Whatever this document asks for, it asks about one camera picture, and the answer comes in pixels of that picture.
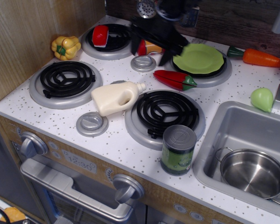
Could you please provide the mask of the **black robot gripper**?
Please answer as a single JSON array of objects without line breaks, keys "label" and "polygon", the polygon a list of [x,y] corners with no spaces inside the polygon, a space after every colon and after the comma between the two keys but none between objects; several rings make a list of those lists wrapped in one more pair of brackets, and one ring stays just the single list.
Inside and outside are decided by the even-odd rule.
[{"label": "black robot gripper", "polygon": [[174,27],[173,22],[159,16],[150,19],[134,16],[131,19],[131,53],[135,55],[142,39],[163,48],[158,66],[165,65],[173,56],[180,55],[188,41]]}]

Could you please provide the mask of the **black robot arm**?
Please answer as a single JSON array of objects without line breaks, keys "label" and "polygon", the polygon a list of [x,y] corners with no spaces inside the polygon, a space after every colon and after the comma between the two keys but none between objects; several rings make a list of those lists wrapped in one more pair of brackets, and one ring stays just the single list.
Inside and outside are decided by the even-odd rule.
[{"label": "black robot arm", "polygon": [[141,40],[149,41],[164,49],[159,62],[163,66],[173,56],[180,55],[189,43],[175,29],[175,22],[179,21],[183,27],[195,27],[199,6],[197,0],[158,0],[154,8],[153,17],[142,15],[131,19],[131,53],[137,53]]}]

